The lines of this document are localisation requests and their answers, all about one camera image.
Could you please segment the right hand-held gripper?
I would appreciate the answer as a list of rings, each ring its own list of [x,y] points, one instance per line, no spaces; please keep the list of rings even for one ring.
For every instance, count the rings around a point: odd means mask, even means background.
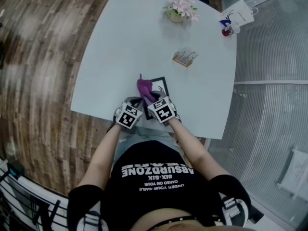
[[[170,97],[163,91],[153,91],[152,94],[144,95],[144,106],[156,121],[167,127],[172,118],[179,120],[177,109]]]

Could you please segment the black printed t-shirt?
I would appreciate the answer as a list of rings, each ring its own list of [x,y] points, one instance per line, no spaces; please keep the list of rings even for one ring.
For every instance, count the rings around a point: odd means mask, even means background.
[[[223,218],[224,202],[234,199],[239,210],[251,200],[233,176],[206,180],[187,166],[179,152],[158,142],[128,148],[114,164],[106,188],[76,187],[68,195],[67,227],[77,231],[96,218],[94,229],[129,231],[143,215],[162,208],[186,211],[204,226]]]

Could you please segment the pink flowers in pot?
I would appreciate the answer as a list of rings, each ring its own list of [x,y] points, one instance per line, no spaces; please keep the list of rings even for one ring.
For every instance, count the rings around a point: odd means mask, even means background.
[[[182,23],[186,20],[198,21],[199,18],[194,0],[168,0],[162,9],[174,23]]]

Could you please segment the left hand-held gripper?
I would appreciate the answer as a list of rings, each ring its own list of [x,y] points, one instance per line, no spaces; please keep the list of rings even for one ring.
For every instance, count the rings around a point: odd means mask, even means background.
[[[143,115],[144,101],[140,97],[127,97],[114,112],[114,123],[131,129]]]

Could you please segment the white paper bag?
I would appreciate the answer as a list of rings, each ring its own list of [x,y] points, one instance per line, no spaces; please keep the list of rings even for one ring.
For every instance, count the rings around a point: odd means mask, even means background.
[[[234,24],[236,26],[244,26],[248,23],[254,22],[254,16],[258,13],[256,8],[257,2],[250,0],[245,2],[239,0],[227,9],[225,9],[219,16],[219,22],[223,26]]]

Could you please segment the person's left forearm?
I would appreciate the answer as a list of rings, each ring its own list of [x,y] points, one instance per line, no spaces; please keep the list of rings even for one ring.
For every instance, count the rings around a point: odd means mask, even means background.
[[[109,181],[113,159],[122,127],[115,124],[101,140],[93,154],[85,176],[78,187],[94,185],[103,191]]]

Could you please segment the white table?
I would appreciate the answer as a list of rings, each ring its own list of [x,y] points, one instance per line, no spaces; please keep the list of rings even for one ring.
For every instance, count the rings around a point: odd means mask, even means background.
[[[111,120],[136,82],[165,77],[184,126],[197,137],[221,139],[231,104],[237,37],[223,36],[219,12],[196,0],[198,21],[172,22],[168,0],[109,0],[87,44],[71,110]],[[190,47],[189,67],[172,60]]]

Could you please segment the black metal rack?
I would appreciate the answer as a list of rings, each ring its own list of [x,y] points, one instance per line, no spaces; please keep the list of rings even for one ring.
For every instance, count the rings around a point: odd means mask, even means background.
[[[1,230],[68,231],[66,196],[11,170],[0,158]]]

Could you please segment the red cup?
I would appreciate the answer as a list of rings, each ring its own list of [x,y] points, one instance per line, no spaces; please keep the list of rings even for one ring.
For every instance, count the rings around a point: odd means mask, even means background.
[[[227,24],[222,29],[222,34],[225,37],[233,35],[233,34],[239,34],[239,33],[240,33],[240,27],[235,23]]]

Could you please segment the grey jeans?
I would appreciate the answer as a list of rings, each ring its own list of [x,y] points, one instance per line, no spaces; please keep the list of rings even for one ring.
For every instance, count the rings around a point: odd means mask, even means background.
[[[146,141],[158,141],[178,152],[182,158],[184,157],[184,152],[168,132],[134,127],[131,130],[125,130],[120,133],[112,166],[114,166],[121,155],[131,146]]]

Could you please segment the person's right forearm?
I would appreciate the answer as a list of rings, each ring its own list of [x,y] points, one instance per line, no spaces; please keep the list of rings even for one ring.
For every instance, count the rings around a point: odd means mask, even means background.
[[[195,170],[207,180],[211,180],[219,175],[229,175],[178,119],[171,118],[168,120],[168,123],[178,138],[188,161]]]

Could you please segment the black framed deer picture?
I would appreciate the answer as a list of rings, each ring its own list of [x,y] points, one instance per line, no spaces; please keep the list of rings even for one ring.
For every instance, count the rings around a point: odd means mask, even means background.
[[[152,83],[152,91],[161,91],[161,92],[164,92],[165,95],[167,96],[169,95],[165,77],[151,79],[150,82]],[[154,119],[154,117],[148,112],[148,109],[145,103],[143,103],[143,110],[145,113],[146,120]]]

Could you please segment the purple cleaning cloth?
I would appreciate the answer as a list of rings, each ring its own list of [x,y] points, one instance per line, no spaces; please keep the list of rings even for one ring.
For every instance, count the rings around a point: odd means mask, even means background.
[[[140,77],[137,80],[137,88],[138,88],[140,97],[143,100],[144,100],[144,95],[152,93],[152,83],[148,79],[143,79],[142,74],[140,74]]]

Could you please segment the wooden card holder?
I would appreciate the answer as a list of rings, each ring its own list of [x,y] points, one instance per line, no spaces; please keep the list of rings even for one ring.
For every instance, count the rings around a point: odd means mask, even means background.
[[[184,67],[189,67],[197,56],[198,53],[192,48],[183,47],[174,53],[172,60]]]

